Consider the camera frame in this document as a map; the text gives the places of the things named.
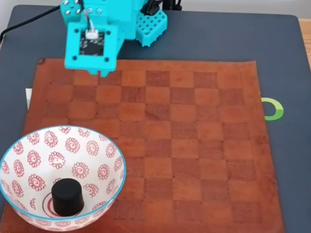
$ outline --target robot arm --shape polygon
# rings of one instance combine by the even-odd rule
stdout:
[[[65,0],[61,13],[67,31],[65,67],[106,77],[117,68],[125,40],[150,46],[167,29],[163,0]]]

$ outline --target teal plastic part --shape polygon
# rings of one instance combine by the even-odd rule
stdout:
[[[140,12],[147,0],[84,0],[88,17],[95,29],[104,33],[102,56],[80,54],[81,33],[87,20],[77,0],[64,0],[61,14],[67,26],[65,68],[100,72],[102,78],[117,68],[117,57],[125,40],[138,40],[150,46],[167,29],[167,16],[160,10],[154,16]]]

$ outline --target ceramic bowl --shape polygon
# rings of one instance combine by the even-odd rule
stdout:
[[[113,204],[126,177],[124,157],[104,135],[86,128],[58,126],[30,133],[1,160],[0,190],[16,213],[48,231],[72,231],[100,218]],[[61,217],[51,188],[64,178],[82,186],[84,208]]]

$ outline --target dark gray table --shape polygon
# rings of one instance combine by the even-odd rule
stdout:
[[[48,10],[17,6],[9,25]],[[287,233],[311,231],[311,72],[297,18],[283,15],[168,12],[169,29],[152,47],[125,43],[120,59],[249,61],[258,63],[263,97],[282,103],[268,122]],[[0,154],[22,133],[40,58],[62,58],[66,28],[59,12],[7,34],[0,50]],[[273,109],[265,105],[265,111]],[[0,198],[0,209],[3,207]]]

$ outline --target bowl rim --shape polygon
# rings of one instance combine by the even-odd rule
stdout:
[[[7,156],[8,152],[10,152],[12,150],[12,148],[14,147],[14,145],[16,143],[18,143],[19,141],[21,141],[22,139],[26,138],[27,136],[35,133],[35,132],[40,132],[40,131],[43,131],[43,130],[47,130],[47,129],[56,129],[56,128],[61,128],[61,127],[71,127],[71,128],[79,128],[79,129],[86,129],[86,130],[90,130],[94,133],[98,133],[99,135],[107,138],[115,147],[116,149],[118,150],[118,152],[120,153],[121,155],[121,158],[123,160],[123,164],[124,164],[124,179],[120,185],[120,187],[118,188],[117,192],[115,193],[115,195],[109,200],[106,202],[105,205],[103,205],[102,207],[96,209],[96,210],[93,210],[87,214],[84,214],[84,215],[81,215],[81,216],[75,216],[75,217],[62,217],[62,218],[48,218],[48,217],[41,217],[41,216],[38,216],[38,215],[34,215],[34,214],[31,214],[31,213],[28,213],[26,211],[24,211],[23,209],[19,208],[18,206],[16,206],[14,203],[12,203],[11,200],[9,200],[9,198],[7,197],[7,195],[5,194],[3,188],[2,188],[2,184],[0,184],[0,191],[2,193],[2,195],[4,196],[4,198],[6,199],[6,201],[16,210],[22,212],[23,214],[27,215],[27,216],[31,216],[31,217],[34,217],[34,218],[37,218],[37,219],[40,219],[40,220],[44,220],[44,221],[73,221],[73,220],[78,220],[78,219],[81,219],[81,218],[84,218],[84,217],[88,217],[88,216],[91,216],[99,211],[101,211],[102,209],[106,208],[113,200],[115,200],[117,198],[117,196],[119,195],[119,193],[121,192],[123,186],[124,186],[124,183],[125,183],[125,180],[126,180],[126,163],[125,163],[125,158],[121,152],[121,150],[119,149],[119,147],[108,137],[106,137],[105,135],[103,135],[102,133],[96,131],[96,130],[92,130],[92,129],[89,129],[89,128],[86,128],[86,127],[80,127],[80,126],[73,126],[73,125],[58,125],[58,126],[50,126],[50,127],[46,127],[46,128],[42,128],[42,129],[39,129],[39,130],[35,130],[31,133],[28,133],[26,135],[24,135],[23,137],[21,137],[20,139],[18,139],[17,141],[15,141],[10,147],[9,149],[5,152],[5,154],[3,155],[2,159],[0,160],[0,167],[2,167],[2,163],[5,159],[5,157]]]

